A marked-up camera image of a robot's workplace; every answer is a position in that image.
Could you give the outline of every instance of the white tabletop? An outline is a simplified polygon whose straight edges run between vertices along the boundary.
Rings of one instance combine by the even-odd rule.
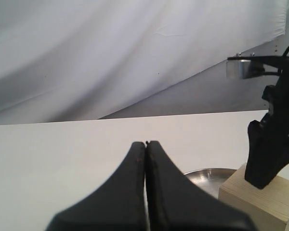
[[[265,111],[0,126],[0,231],[42,231],[98,188],[133,141],[158,140],[182,172],[239,168]],[[289,179],[289,165],[281,176]]]

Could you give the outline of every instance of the light wood block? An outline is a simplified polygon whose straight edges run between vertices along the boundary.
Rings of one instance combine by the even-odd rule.
[[[275,177],[259,190],[244,180],[246,164],[219,190],[219,200],[251,217],[259,231],[289,231],[289,180]]]

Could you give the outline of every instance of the white curtain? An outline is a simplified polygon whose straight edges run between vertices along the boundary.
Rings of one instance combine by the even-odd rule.
[[[0,0],[0,124],[98,119],[285,33],[289,0]]]

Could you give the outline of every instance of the metal bowl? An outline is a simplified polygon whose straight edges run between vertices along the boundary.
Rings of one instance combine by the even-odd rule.
[[[218,198],[220,186],[234,174],[236,170],[230,168],[205,168],[187,172],[187,178],[206,193]]]

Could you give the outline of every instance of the stainless steel bowl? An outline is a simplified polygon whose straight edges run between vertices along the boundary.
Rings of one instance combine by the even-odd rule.
[[[185,173],[195,185],[208,194],[218,198],[220,186],[234,174],[236,170],[230,168],[205,168]]]

